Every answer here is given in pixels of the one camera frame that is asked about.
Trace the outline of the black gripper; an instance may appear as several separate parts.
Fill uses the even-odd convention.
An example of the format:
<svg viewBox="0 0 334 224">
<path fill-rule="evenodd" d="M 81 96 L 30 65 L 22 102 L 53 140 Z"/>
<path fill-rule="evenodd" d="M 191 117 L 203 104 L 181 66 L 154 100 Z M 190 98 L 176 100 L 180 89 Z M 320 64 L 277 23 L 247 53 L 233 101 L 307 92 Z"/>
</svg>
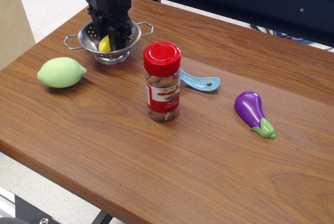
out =
<svg viewBox="0 0 334 224">
<path fill-rule="evenodd" d="M 132 0 L 86 0 L 97 36 L 109 36 L 111 51 L 126 48 L 134 39 L 128 15 Z"/>
</svg>

